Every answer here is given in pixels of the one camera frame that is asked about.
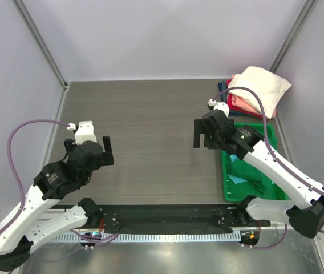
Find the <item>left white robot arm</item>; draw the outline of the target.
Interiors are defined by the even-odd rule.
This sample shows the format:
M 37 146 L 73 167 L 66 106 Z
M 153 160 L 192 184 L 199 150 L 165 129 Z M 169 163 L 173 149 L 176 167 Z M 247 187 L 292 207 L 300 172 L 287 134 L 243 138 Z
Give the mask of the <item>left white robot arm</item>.
M 0 271 L 11 272 L 53 238 L 75 228 L 95 228 L 103 214 L 91 198 L 83 198 L 60 216 L 42 224 L 37 220 L 66 195 L 88 184 L 92 173 L 114 164 L 111 140 L 76 144 L 66 139 L 66 155 L 49 163 L 34 178 L 23 201 L 0 222 Z

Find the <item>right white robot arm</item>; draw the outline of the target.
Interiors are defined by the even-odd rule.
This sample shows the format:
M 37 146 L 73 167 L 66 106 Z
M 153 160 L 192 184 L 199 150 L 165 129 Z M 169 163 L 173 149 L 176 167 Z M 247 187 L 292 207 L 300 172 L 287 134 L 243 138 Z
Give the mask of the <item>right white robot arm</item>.
M 324 185 L 309 178 L 274 151 L 253 127 L 237 128 L 222 110 L 212 110 L 193 122 L 193 146 L 223 150 L 246 161 L 271 179 L 289 200 L 248 196 L 236 212 L 238 222 L 249 226 L 256 220 L 289 224 L 298 233 L 314 238 L 324 226 Z

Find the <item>light blue t shirt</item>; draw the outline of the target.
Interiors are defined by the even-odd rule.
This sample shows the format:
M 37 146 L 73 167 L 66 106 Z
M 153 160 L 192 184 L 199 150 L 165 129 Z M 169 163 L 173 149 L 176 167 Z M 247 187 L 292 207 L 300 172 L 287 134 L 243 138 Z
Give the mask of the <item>light blue t shirt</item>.
M 233 164 L 236 160 L 238 160 L 238 157 L 235 155 L 230 155 L 230 163 Z M 230 172 L 228 172 L 228 177 L 233 181 L 234 184 L 240 184 L 240 183 L 245 183 L 247 180 L 240 178 L 238 176 L 232 175 Z

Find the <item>folded red t shirt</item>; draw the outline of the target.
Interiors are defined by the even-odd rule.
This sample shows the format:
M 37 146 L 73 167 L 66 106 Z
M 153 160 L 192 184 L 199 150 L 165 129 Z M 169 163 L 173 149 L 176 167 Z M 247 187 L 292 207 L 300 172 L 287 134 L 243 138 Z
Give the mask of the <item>folded red t shirt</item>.
M 262 114 L 259 111 L 237 95 L 227 92 L 221 96 L 221 99 L 228 104 L 231 115 L 262 118 Z

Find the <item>folded pink t shirt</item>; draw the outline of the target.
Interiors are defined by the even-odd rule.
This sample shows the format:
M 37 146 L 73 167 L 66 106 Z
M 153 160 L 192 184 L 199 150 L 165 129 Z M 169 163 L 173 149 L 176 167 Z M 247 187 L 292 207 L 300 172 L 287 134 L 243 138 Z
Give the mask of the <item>folded pink t shirt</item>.
M 228 102 L 230 103 L 230 108 L 234 111 L 239 111 L 251 116 L 262 117 L 262 114 L 259 111 L 237 95 L 229 94 Z

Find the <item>folded navy t shirt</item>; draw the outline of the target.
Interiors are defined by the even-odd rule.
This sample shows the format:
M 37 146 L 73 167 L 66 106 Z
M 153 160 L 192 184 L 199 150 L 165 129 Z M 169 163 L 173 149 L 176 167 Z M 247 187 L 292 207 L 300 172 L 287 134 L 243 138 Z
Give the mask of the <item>folded navy t shirt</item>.
M 225 90 L 228 88 L 228 83 L 230 83 L 231 80 L 225 80 L 223 82 L 219 82 L 218 83 L 218 89 L 219 89 L 219 92 Z M 226 94 L 222 94 L 221 95 L 221 100 L 223 102 L 225 102 L 228 106 L 229 106 L 229 109 L 230 109 L 230 112 L 229 114 L 232 115 L 232 116 L 251 116 L 251 115 L 248 115 L 248 114 L 244 114 L 242 112 L 239 112 L 239 111 L 234 111 L 230 108 L 230 103 L 228 102 L 228 96 L 229 96 L 229 93 L 226 93 Z

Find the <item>folded cream t shirt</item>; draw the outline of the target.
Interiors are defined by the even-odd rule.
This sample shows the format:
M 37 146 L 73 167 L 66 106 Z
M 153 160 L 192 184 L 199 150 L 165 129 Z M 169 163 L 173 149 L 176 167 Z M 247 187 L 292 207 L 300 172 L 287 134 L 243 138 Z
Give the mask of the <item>folded cream t shirt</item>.
M 285 92 L 291 88 L 291 83 L 263 68 L 249 66 L 242 74 L 233 75 L 228 87 L 234 88 L 229 91 L 230 94 L 241 97 L 262 113 L 256 98 L 250 92 L 242 90 L 241 87 L 252 90 L 259 97 L 266 118 L 271 119 L 276 116 L 277 104 Z

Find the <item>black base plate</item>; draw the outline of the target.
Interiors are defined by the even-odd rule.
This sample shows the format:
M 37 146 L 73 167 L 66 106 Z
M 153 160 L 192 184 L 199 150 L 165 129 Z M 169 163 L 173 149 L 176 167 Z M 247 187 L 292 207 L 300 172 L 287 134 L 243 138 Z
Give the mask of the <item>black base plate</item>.
M 93 226 L 101 225 L 106 233 L 122 234 L 205 234 L 227 233 L 236 227 L 269 227 L 268 220 L 253 220 L 237 204 L 175 205 L 100 205 L 101 217 Z

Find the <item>left aluminium frame post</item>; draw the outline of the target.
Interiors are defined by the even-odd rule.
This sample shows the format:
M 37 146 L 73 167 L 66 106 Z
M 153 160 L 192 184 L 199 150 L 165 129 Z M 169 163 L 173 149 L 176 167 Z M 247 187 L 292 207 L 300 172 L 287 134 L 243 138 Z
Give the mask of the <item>left aluminium frame post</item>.
M 17 10 L 20 13 L 20 16 L 24 20 L 27 28 L 29 29 L 31 35 L 34 38 L 35 43 L 38 45 L 41 53 L 43 54 L 46 62 L 50 66 L 51 70 L 53 71 L 56 79 L 60 83 L 63 89 L 67 87 L 67 81 L 64 79 L 59 67 L 57 66 L 52 54 L 50 53 L 42 35 L 40 34 L 35 22 L 33 21 L 27 7 L 25 6 L 22 0 L 13 0 L 12 3 L 15 5 Z

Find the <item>aluminium frame post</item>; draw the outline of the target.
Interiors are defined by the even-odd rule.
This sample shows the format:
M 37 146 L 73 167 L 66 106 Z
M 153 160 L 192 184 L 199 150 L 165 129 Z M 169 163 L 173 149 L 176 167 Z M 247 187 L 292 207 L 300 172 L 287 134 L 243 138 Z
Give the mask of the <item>aluminium frame post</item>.
M 285 40 L 278 51 L 278 54 L 276 55 L 273 64 L 270 67 L 270 72 L 276 73 L 278 70 L 281 62 L 283 61 L 285 55 L 293 45 L 294 41 L 298 37 L 301 29 L 303 28 L 305 22 L 307 21 L 308 17 L 310 16 L 311 12 L 313 11 L 313 8 L 317 4 L 317 0 L 306 0 L 296 17 L 291 29 L 289 30 L 287 36 L 285 37 Z
M 27 7 L 25 6 L 22 0 L 13 0 L 12 3 L 15 5 L 17 10 L 20 13 L 20 16 L 24 20 L 27 28 L 29 29 L 31 35 L 34 38 L 35 43 L 38 45 L 41 53 L 43 54 L 46 62 L 50 66 L 51 70 L 53 71 L 56 79 L 60 83 L 63 89 L 67 87 L 67 81 L 64 79 L 59 67 L 57 66 L 52 54 L 50 53 L 42 35 L 40 34 L 35 22 L 33 21 Z

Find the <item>right aluminium frame post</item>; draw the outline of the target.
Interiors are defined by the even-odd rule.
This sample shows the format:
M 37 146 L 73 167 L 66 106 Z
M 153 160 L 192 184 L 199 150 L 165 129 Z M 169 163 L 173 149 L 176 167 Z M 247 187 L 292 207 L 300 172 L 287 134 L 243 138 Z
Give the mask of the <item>right aluminium frame post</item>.
M 294 41 L 298 37 L 301 29 L 303 28 L 305 22 L 307 21 L 308 17 L 310 16 L 311 12 L 313 11 L 313 8 L 317 4 L 317 0 L 306 0 L 296 17 L 291 29 L 289 30 L 287 36 L 285 37 L 285 40 L 278 51 L 278 54 L 276 55 L 273 64 L 270 67 L 270 72 L 276 73 L 278 70 L 281 62 L 283 61 L 285 55 L 293 45 Z

